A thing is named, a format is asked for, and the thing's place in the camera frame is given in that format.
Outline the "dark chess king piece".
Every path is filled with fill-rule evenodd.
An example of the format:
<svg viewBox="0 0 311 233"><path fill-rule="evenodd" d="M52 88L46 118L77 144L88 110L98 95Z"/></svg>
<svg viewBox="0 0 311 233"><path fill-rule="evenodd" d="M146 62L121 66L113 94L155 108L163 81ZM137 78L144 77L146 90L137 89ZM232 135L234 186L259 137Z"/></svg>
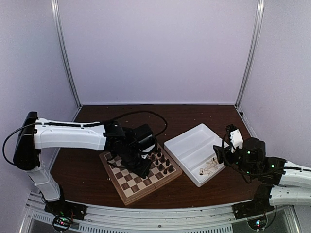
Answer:
<svg viewBox="0 0 311 233"><path fill-rule="evenodd" d="M165 162L165 156L164 156L164 155L162 155L162 156L161 156L160 161L161 161L162 163L164 163L164 162Z"/></svg>

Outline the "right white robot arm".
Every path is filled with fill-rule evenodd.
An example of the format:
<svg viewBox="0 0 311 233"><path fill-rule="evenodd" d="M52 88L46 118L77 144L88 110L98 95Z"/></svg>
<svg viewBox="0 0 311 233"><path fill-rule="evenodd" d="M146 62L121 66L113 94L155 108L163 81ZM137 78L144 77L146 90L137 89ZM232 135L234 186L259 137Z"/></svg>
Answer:
<svg viewBox="0 0 311 233"><path fill-rule="evenodd" d="M267 206L311 204L311 169L267 157L264 141L250 137L240 146L214 145L213 149L218 162L241 174L247 183L262 183L249 203L253 214L260 214Z"/></svg>

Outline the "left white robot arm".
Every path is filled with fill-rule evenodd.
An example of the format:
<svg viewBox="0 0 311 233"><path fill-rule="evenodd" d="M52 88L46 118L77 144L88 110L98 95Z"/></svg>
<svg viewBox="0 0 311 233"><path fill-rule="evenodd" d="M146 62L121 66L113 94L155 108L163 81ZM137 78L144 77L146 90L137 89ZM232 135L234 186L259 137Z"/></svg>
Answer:
<svg viewBox="0 0 311 233"><path fill-rule="evenodd" d="M14 165L28 173L47 204L60 216L70 211L70 205L64 199L61 186L41 164L42 149L82 148L109 152L120 157L127 170L145 178L151 167L147 154L157 145L147 124L131 129L113 119L92 123L59 122L38 118L37 112L28 113L17 133Z"/></svg>

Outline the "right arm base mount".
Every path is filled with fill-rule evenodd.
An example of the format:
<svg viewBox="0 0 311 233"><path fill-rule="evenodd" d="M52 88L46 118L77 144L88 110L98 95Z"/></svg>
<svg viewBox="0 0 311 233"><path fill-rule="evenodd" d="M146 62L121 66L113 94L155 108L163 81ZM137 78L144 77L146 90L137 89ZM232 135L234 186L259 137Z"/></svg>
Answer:
<svg viewBox="0 0 311 233"><path fill-rule="evenodd" d="M275 208L270 205L268 198L254 198L251 201L234 204L232 209L235 219L242 219L263 215Z"/></svg>

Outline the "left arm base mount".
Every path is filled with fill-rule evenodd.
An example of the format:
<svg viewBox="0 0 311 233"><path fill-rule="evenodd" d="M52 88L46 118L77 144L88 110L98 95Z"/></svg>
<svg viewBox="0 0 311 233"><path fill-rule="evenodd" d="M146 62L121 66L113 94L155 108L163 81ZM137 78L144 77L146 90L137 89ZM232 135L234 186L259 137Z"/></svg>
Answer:
<svg viewBox="0 0 311 233"><path fill-rule="evenodd" d="M53 202L46 202L44 211L55 216L84 220L87 206L83 204L58 200Z"/></svg>

